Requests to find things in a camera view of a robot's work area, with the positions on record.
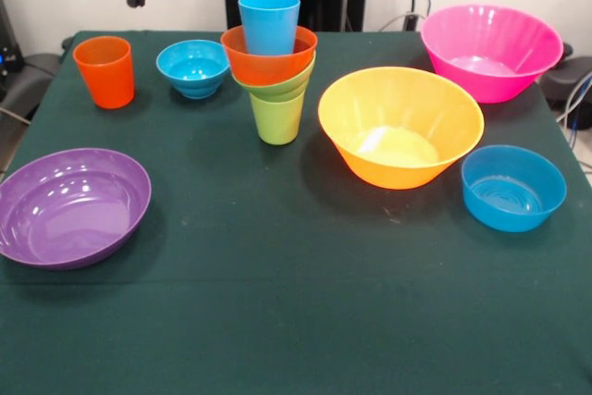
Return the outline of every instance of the red-orange cup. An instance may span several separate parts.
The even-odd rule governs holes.
[[[115,36],[88,39],[74,48],[74,60],[94,102],[101,108],[121,108],[134,95],[131,46]]]

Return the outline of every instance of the bowl rim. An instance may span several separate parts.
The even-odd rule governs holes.
[[[207,78],[204,79],[183,79],[177,76],[172,76],[168,73],[166,73],[164,70],[162,70],[160,68],[160,57],[166,52],[166,51],[170,51],[171,49],[173,49],[176,46],[179,45],[183,45],[186,43],[206,43],[208,45],[212,45],[216,48],[221,48],[222,49],[222,54],[224,55],[224,59],[225,59],[225,65],[224,67],[222,67],[216,74],[213,74],[211,76],[208,76]],[[226,54],[226,51],[224,51],[224,46],[221,43],[218,43],[216,41],[208,41],[207,39],[188,39],[185,41],[178,41],[175,43],[172,43],[171,45],[163,48],[160,53],[158,53],[158,56],[156,57],[156,68],[158,69],[158,71],[160,71],[160,73],[165,76],[166,78],[172,79],[172,80],[184,80],[184,81],[199,81],[199,80],[208,80],[208,79],[212,79],[215,78],[216,76],[219,76],[221,74],[224,74],[225,72],[227,72],[230,69],[230,62],[228,61],[228,55]]]
[[[127,158],[132,164],[135,164],[135,166],[140,170],[140,172],[142,173],[143,177],[146,180],[146,183],[148,185],[148,190],[146,193],[146,202],[144,203],[144,205],[142,206],[140,213],[138,214],[138,217],[136,218],[136,220],[133,221],[132,224],[129,224],[129,228],[128,230],[121,236],[119,236],[116,240],[108,243],[107,245],[101,247],[100,249],[98,249],[95,252],[92,252],[90,254],[84,254],[83,256],[80,257],[76,257],[76,258],[72,258],[72,259],[68,259],[67,261],[61,261],[61,262],[51,262],[51,263],[47,263],[47,262],[33,262],[33,261],[23,261],[20,258],[15,258],[12,255],[6,253],[4,251],[3,248],[0,247],[0,254],[2,254],[5,258],[8,258],[12,261],[15,261],[17,263],[23,264],[23,265],[31,265],[34,267],[52,267],[52,268],[59,268],[60,266],[64,266],[64,265],[71,265],[71,264],[75,264],[78,263],[79,261],[84,260],[85,258],[91,258],[96,256],[97,254],[100,254],[101,252],[104,252],[105,250],[108,250],[109,248],[113,247],[115,244],[117,244],[118,242],[121,242],[122,240],[124,240],[127,236],[130,235],[130,233],[132,233],[140,224],[140,221],[142,221],[142,219],[144,218],[146,211],[148,210],[148,207],[150,206],[150,202],[152,200],[152,182],[150,181],[150,176],[148,175],[148,172],[146,171],[146,169],[143,167],[142,164],[140,164],[137,160],[135,160],[133,157],[129,156],[128,154],[119,152],[117,150],[111,150],[111,149],[107,149],[107,148],[99,148],[99,147],[78,147],[78,148],[71,148],[71,149],[66,149],[66,150],[60,150],[58,152],[53,152],[50,154],[46,154],[44,156],[40,156],[37,157],[35,159],[33,159],[32,161],[28,162],[27,164],[25,164],[22,167],[17,168],[15,171],[13,171],[10,176],[8,176],[6,179],[4,179],[1,183],[0,183],[0,192],[2,191],[2,188],[7,184],[10,183],[11,181],[14,181],[14,177],[16,177],[18,175],[18,173],[21,173],[23,170],[30,168],[31,166],[34,166],[37,163],[40,163],[46,159],[52,158],[52,157],[59,157],[62,154],[66,154],[66,153],[76,153],[76,152],[88,152],[88,151],[94,151],[94,152],[103,152],[106,154],[115,154],[117,156],[122,156]]]
[[[550,26],[545,20],[530,14],[530,13],[526,13],[520,9],[517,8],[513,8],[511,6],[505,6],[505,5],[497,5],[497,4],[488,4],[488,3],[466,3],[466,4],[458,4],[458,5],[451,5],[451,6],[446,6],[442,9],[439,9],[438,11],[435,11],[434,13],[430,14],[428,17],[425,18],[424,20],[424,24],[422,25],[422,29],[420,31],[420,35],[422,38],[422,42],[425,45],[425,48],[432,53],[433,55],[437,56],[440,60],[444,61],[446,64],[451,65],[452,67],[455,67],[461,71],[464,71],[466,73],[471,73],[473,75],[477,75],[477,76],[483,76],[483,77],[487,77],[487,78],[492,78],[492,79],[520,79],[520,78],[526,78],[529,76],[540,76],[541,74],[543,74],[544,72],[548,71],[549,69],[555,67],[555,65],[557,65],[559,63],[559,61],[561,60],[562,57],[562,52],[559,52],[558,55],[555,57],[554,61],[552,63],[547,64],[544,68],[541,69],[537,69],[534,71],[529,71],[526,73],[519,73],[519,74],[487,74],[487,73],[479,73],[476,71],[472,71],[470,69],[466,69],[466,68],[462,68],[459,67],[457,65],[452,64],[447,58],[443,57],[439,52],[435,51],[434,48],[428,44],[428,42],[426,41],[426,37],[425,37],[425,29],[426,26],[429,26],[429,23],[431,21],[433,21],[433,18],[437,18],[439,15],[441,14],[445,14],[453,9],[466,9],[468,7],[485,7],[485,8],[491,8],[491,9],[495,9],[495,10],[506,10],[506,11],[511,11],[514,13],[518,13],[520,15],[522,15],[523,17],[526,18],[530,18],[532,20],[535,20],[536,22],[542,24],[543,26],[545,26],[550,32],[551,34],[553,34],[553,37],[555,38],[555,40],[558,43],[558,46],[560,48],[563,47],[563,39],[561,38],[561,36],[559,35],[559,33],[552,27]]]
[[[479,132],[478,135],[475,136],[475,140],[473,142],[471,142],[467,148],[465,150],[463,150],[461,153],[456,154],[455,156],[451,156],[448,157],[444,160],[432,163],[432,164],[426,164],[426,165],[421,165],[421,166],[417,166],[417,167],[407,167],[407,166],[397,166],[397,165],[391,165],[391,164],[380,164],[378,162],[372,161],[364,156],[360,156],[357,153],[352,152],[351,150],[345,148],[342,144],[338,143],[337,141],[335,141],[334,138],[331,137],[331,135],[328,133],[328,131],[326,130],[325,126],[323,125],[323,119],[321,118],[321,105],[323,104],[323,97],[325,96],[325,94],[327,93],[327,91],[336,83],[341,82],[343,80],[345,80],[346,78],[350,77],[351,75],[357,74],[357,73],[363,73],[366,71],[376,71],[376,70],[396,70],[396,71],[413,71],[413,72],[418,72],[421,73],[422,75],[426,75],[427,77],[431,77],[432,79],[436,79],[438,81],[442,81],[444,83],[448,83],[451,87],[459,90],[462,95],[467,99],[467,103],[471,104],[471,106],[477,111],[477,115],[479,117]],[[351,73],[346,74],[345,76],[340,77],[339,79],[335,80],[334,82],[332,82],[323,92],[323,94],[321,95],[321,98],[319,100],[319,104],[318,104],[318,109],[317,109],[317,115],[318,115],[318,119],[319,122],[321,124],[321,128],[323,129],[323,131],[325,132],[325,134],[328,136],[328,138],[333,141],[333,143],[335,145],[337,145],[340,150],[345,151],[346,153],[357,157],[358,159],[362,159],[365,162],[371,163],[375,166],[381,166],[381,167],[394,167],[394,168],[401,168],[401,169],[406,169],[406,170],[423,170],[423,169],[427,169],[427,168],[434,168],[434,167],[446,167],[450,164],[452,164],[453,162],[456,162],[457,160],[459,160],[460,158],[462,158],[463,156],[467,155],[468,153],[470,153],[479,143],[479,141],[481,141],[481,138],[483,137],[483,133],[485,131],[485,119],[483,117],[483,111],[481,110],[481,107],[479,106],[479,104],[477,103],[477,101],[474,99],[474,97],[468,93],[463,87],[461,87],[460,85],[454,83],[452,80],[448,80],[442,76],[439,76],[438,74],[432,73],[430,71],[425,71],[423,69],[419,69],[419,68],[411,68],[411,67],[371,67],[371,68],[364,68],[364,69],[359,69],[356,71],[353,71]]]
[[[298,31],[305,32],[308,36],[312,37],[313,43],[308,48],[305,48],[305,49],[298,51],[296,53],[289,53],[287,55],[273,55],[273,56],[252,55],[251,53],[239,51],[236,48],[233,48],[233,47],[227,45],[226,43],[224,43],[225,36],[227,36],[230,32],[238,32],[238,30],[244,30],[244,25],[237,25],[236,27],[232,27],[232,28],[229,28],[228,30],[224,31],[220,35],[220,43],[224,46],[224,48],[227,51],[234,53],[236,55],[240,55],[242,57],[247,56],[247,57],[251,58],[252,60],[266,60],[266,59],[268,59],[268,60],[274,60],[276,62],[279,62],[281,60],[290,60],[291,58],[293,58],[295,56],[301,56],[304,53],[316,51],[316,46],[318,45],[318,36],[316,35],[316,33],[312,30],[309,30],[306,27],[298,25],[296,27],[296,37],[298,37]]]
[[[479,154],[485,152],[485,151],[497,151],[499,149],[503,149],[503,150],[507,150],[507,149],[511,149],[514,150],[515,152],[522,152],[523,154],[527,154],[529,156],[538,158],[539,160],[543,161],[544,164],[550,168],[550,170],[555,171],[558,174],[558,178],[561,179],[561,188],[562,188],[562,194],[561,194],[561,198],[558,200],[558,203],[553,205],[552,207],[543,210],[543,211],[538,211],[538,212],[533,212],[533,213],[524,213],[524,212],[516,212],[516,211],[512,211],[512,210],[507,210],[505,208],[500,208],[496,205],[493,205],[492,203],[486,201],[485,199],[483,199],[481,196],[473,193],[473,191],[471,190],[470,184],[467,182],[466,177],[464,175],[465,169],[468,168],[467,163],[470,163],[472,158],[474,158],[475,156],[478,156]],[[555,212],[555,210],[557,210],[559,207],[561,207],[561,205],[565,202],[565,199],[567,198],[567,182],[565,181],[565,177],[563,176],[563,174],[561,173],[561,170],[559,170],[557,168],[557,166],[555,164],[553,164],[551,161],[549,161],[545,156],[543,156],[542,154],[539,154],[533,150],[529,150],[527,148],[518,146],[518,145],[511,145],[508,143],[499,143],[499,144],[491,144],[491,145],[484,145],[483,147],[479,147],[476,150],[474,150],[472,153],[470,153],[468,156],[466,156],[464,158],[464,160],[462,161],[462,165],[461,165],[461,178],[462,178],[462,185],[464,186],[465,189],[468,189],[469,191],[471,191],[471,194],[479,200],[480,203],[483,203],[484,205],[490,207],[490,208],[495,208],[497,211],[502,212],[506,215],[513,215],[513,216],[544,216],[544,215],[550,215],[553,212]]]
[[[117,41],[119,43],[123,43],[123,45],[126,48],[126,52],[123,56],[118,57],[117,59],[114,60],[110,60],[109,62],[104,62],[102,64],[91,64],[89,62],[84,62],[83,60],[80,59],[80,49],[88,43],[95,43],[95,42],[99,42],[99,41]],[[90,37],[88,39],[85,39],[84,41],[78,43],[75,47],[74,50],[72,50],[72,58],[74,59],[74,61],[80,65],[81,67],[109,67],[115,64],[118,64],[119,62],[121,62],[122,60],[124,60],[126,57],[128,57],[131,53],[131,43],[130,41],[128,41],[127,39],[124,39],[123,37],[120,36],[116,36],[116,35],[111,35],[111,34],[102,34],[99,36],[93,36]]]

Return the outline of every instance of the bowl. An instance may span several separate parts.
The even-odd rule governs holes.
[[[150,202],[146,170],[100,148],[49,154],[0,184],[0,254],[40,268],[94,264],[119,249]]]
[[[212,41],[182,41],[160,52],[156,66],[175,90],[188,99],[216,92],[229,70],[224,47]]]
[[[299,74],[291,79],[288,79],[275,85],[266,87],[256,87],[242,83],[240,80],[235,81],[253,96],[267,102],[286,102],[302,94],[308,86],[308,80],[313,73],[315,67],[316,52],[313,53],[313,60],[308,66]]]
[[[442,9],[425,20],[421,36],[437,74],[483,104],[509,101],[563,54],[548,24],[505,6]]]
[[[540,226],[565,200],[563,175],[548,159],[512,145],[489,145],[462,163],[462,194],[486,226],[521,232]]]
[[[455,83],[415,68],[355,71],[321,97],[321,127],[351,171],[386,189],[428,183],[483,135],[479,105]]]
[[[283,56],[250,55],[242,26],[224,32],[220,42],[228,54],[230,69],[236,80],[252,86],[267,86],[289,80],[313,60],[316,34],[304,27],[296,29],[294,53]]]

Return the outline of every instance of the orange cup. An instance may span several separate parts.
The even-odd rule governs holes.
[[[131,102],[133,65],[128,41],[115,36],[93,37],[79,43],[73,56],[98,106],[113,109]]]
[[[247,51],[242,26],[231,28],[220,38],[230,62],[232,75],[251,86],[267,86],[281,83],[303,71],[315,53],[316,34],[304,27],[296,29],[294,53],[282,56],[251,55]]]

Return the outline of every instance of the plastic cup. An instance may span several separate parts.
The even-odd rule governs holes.
[[[266,102],[251,94],[259,137],[271,145],[290,143],[298,136],[304,93],[287,102]]]
[[[101,108],[121,108],[134,96],[131,46],[115,36],[93,37],[74,49],[74,60],[91,98]]]
[[[235,78],[235,81],[244,88],[249,94],[256,96],[262,101],[267,102],[286,102],[295,97],[301,95],[306,91],[308,86],[308,80],[311,77],[313,68],[315,67],[316,53],[314,53],[313,60],[308,67],[306,67],[299,74],[285,82],[276,83],[275,85],[269,85],[266,87],[258,87],[253,85],[247,85],[242,83]]]
[[[239,0],[240,20],[252,55],[288,55],[294,48],[300,0]]]

